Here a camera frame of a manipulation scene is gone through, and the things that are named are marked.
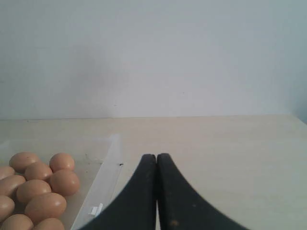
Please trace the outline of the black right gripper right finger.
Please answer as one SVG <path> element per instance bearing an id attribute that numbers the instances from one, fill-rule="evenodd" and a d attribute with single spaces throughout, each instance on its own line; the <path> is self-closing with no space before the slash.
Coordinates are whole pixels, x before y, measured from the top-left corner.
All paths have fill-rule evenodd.
<path id="1" fill-rule="evenodd" d="M 245 230 L 188 183 L 168 153 L 157 156 L 158 211 L 162 230 Z"/>

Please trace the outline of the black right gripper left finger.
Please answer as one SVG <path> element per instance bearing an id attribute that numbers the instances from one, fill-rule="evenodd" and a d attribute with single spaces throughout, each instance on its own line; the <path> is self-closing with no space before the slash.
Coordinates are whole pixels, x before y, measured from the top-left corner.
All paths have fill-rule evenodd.
<path id="1" fill-rule="evenodd" d="M 154 230 L 156 157 L 144 154 L 118 196 L 83 230 Z"/>

